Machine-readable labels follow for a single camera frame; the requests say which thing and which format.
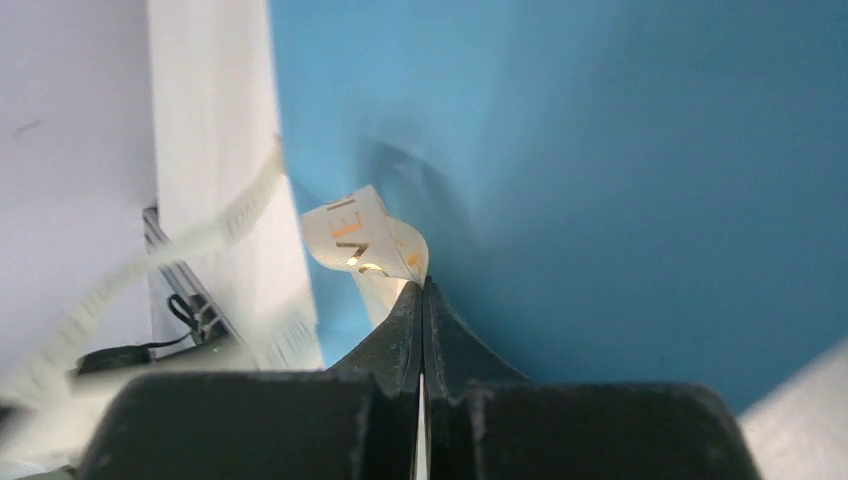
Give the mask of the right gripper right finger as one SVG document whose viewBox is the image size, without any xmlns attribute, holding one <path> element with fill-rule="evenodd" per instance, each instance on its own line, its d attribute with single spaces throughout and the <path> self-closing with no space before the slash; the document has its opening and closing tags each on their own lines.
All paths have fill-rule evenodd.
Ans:
<svg viewBox="0 0 848 480">
<path fill-rule="evenodd" d="M 756 479 L 733 412 L 691 383 L 540 384 L 483 344 L 432 281 L 422 355 L 433 479 Z"/>
</svg>

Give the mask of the blue wrapping paper sheet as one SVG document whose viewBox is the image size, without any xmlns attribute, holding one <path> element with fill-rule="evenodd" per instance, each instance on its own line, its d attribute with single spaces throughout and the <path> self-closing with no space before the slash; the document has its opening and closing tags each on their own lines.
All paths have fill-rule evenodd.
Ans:
<svg viewBox="0 0 848 480">
<path fill-rule="evenodd" d="M 744 409 L 847 334 L 843 1 L 274 1 L 301 210 L 374 186 L 540 381 Z"/>
</svg>

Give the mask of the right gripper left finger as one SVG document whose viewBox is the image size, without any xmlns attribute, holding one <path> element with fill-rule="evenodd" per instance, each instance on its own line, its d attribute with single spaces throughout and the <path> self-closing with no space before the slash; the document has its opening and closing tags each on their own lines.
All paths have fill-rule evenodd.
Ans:
<svg viewBox="0 0 848 480">
<path fill-rule="evenodd" d="M 410 479 L 421 289 L 319 372 L 158 373 L 106 411 L 80 479 Z"/>
</svg>

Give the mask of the white printed ribbon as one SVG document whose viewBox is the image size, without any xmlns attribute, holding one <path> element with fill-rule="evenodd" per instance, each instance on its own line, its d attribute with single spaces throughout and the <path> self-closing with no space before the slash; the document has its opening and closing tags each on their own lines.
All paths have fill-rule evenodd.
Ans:
<svg viewBox="0 0 848 480">
<path fill-rule="evenodd" d="M 131 260 L 94 287 L 2 384 L 2 399 L 40 408 L 68 398 L 66 372 L 113 298 L 149 272 L 236 244 L 261 219 L 285 178 L 282 148 L 276 145 L 251 183 L 217 217 Z M 371 185 L 303 214 L 299 224 L 312 258 L 324 268 L 349 273 L 361 287 L 373 325 L 387 317 L 401 283 L 424 282 L 429 263 L 425 239 L 391 217 Z M 313 368 L 320 358 L 314 324 L 291 308 L 274 320 L 233 320 L 230 330 L 252 368 L 298 370 Z"/>
</svg>

